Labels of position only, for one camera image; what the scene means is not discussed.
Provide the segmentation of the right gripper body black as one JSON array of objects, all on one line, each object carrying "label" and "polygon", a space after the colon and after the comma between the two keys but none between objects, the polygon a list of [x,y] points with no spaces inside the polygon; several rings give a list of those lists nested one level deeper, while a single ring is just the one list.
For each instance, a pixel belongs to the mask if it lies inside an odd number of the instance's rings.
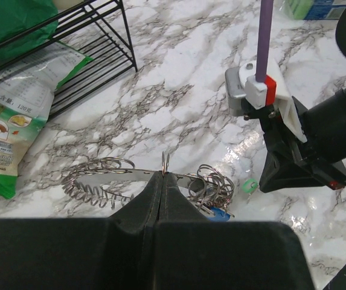
[{"label": "right gripper body black", "polygon": [[264,142],[268,152],[278,152],[284,157],[292,158],[299,166],[313,166],[322,170],[332,182],[326,186],[332,190],[339,190],[346,187],[346,168],[342,161],[329,163],[323,157],[317,155],[316,150],[310,142],[302,143],[284,125],[279,110],[273,105],[263,108],[257,112],[249,107],[248,119],[260,120],[263,131]]}]

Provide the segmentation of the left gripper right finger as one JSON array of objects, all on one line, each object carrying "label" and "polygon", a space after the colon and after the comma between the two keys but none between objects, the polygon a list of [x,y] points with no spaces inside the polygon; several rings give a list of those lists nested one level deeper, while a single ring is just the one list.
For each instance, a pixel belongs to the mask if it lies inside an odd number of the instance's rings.
[{"label": "left gripper right finger", "polygon": [[280,222],[211,221],[157,174],[156,221],[141,289],[313,289],[298,236]]}]

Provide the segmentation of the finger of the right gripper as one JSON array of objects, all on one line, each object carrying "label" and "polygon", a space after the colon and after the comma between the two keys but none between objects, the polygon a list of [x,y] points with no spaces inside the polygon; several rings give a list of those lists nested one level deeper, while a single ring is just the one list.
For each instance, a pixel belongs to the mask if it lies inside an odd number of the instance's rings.
[{"label": "finger of the right gripper", "polygon": [[259,188],[263,193],[280,189],[329,186],[332,182],[322,170],[313,166],[299,166],[292,158],[278,152],[268,152]]}]

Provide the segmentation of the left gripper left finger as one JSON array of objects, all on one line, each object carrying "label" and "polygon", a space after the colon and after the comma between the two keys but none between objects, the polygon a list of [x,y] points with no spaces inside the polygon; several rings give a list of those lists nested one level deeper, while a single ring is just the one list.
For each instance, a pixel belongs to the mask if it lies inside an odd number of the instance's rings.
[{"label": "left gripper left finger", "polygon": [[110,217],[0,219],[0,289],[141,289],[159,173]]}]

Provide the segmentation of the green key tag with key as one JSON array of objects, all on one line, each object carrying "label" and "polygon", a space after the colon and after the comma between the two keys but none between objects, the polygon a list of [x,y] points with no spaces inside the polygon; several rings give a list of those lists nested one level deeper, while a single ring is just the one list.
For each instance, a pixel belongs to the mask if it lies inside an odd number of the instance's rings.
[{"label": "green key tag with key", "polygon": [[253,192],[255,192],[256,189],[258,189],[258,182],[257,182],[257,180],[254,179],[254,178],[248,179],[242,185],[242,189],[248,195],[247,201],[249,201],[251,196],[252,196],[252,194],[253,194]]}]

